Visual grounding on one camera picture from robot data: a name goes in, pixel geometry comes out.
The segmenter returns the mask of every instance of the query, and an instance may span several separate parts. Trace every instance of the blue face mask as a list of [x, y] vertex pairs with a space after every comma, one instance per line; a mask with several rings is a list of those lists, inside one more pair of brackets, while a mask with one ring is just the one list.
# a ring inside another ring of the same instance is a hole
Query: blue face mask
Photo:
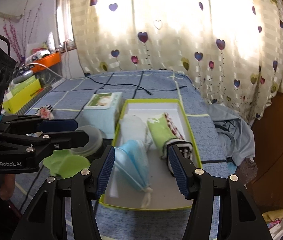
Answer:
[[144, 143], [129, 140], [120, 147], [115, 147], [115, 166], [132, 187], [146, 192], [141, 208], [147, 208], [153, 190], [149, 187], [149, 165]]

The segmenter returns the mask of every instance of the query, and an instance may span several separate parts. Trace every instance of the heart-patterned curtain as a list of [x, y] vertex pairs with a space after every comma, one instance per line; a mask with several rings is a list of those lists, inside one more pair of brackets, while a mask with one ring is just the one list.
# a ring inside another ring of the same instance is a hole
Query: heart-patterned curtain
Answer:
[[282, 0], [70, 0], [85, 73], [184, 72], [246, 121], [283, 93]]

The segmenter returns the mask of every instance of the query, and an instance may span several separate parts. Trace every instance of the plastic lid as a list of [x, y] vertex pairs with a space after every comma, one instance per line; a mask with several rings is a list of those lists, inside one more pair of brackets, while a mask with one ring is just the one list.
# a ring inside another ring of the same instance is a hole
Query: plastic lid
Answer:
[[84, 147], [70, 149], [71, 153], [84, 157], [96, 153], [101, 147], [103, 141], [100, 130], [91, 125], [78, 127], [76, 130], [85, 131], [89, 136], [89, 141]]

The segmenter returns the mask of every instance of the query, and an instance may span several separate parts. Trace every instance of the orange tray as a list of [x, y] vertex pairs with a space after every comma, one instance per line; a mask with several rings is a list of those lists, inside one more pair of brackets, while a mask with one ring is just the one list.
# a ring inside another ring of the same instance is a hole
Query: orange tray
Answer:
[[[39, 63], [39, 64], [43, 64], [46, 67], [51, 67], [59, 62], [61, 62], [61, 57], [60, 57], [60, 53], [56, 52], [53, 53], [49, 56], [46, 56], [44, 58], [41, 58], [39, 60], [34, 61], [35, 63]], [[34, 67], [31, 69], [34, 73], [44, 70], [45, 68], [39, 65], [34, 65]]]

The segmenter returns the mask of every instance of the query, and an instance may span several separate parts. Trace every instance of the human hand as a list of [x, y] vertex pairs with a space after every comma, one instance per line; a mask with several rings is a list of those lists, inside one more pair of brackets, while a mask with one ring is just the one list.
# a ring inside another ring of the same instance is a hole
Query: human hand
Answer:
[[5, 174], [3, 184], [0, 186], [0, 198], [8, 200], [11, 198], [15, 190], [15, 174]]

